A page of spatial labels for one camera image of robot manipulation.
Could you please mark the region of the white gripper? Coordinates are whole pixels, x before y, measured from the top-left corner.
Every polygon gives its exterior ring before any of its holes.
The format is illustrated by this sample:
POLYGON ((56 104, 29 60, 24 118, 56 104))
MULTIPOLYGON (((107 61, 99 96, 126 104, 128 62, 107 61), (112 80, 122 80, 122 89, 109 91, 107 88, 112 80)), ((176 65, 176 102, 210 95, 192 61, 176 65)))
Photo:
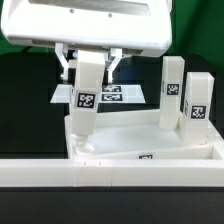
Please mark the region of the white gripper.
POLYGON ((161 56, 171 46, 173 0, 3 0, 1 30, 12 44, 54 47, 68 80, 68 47, 108 51, 107 84, 125 54, 161 56))

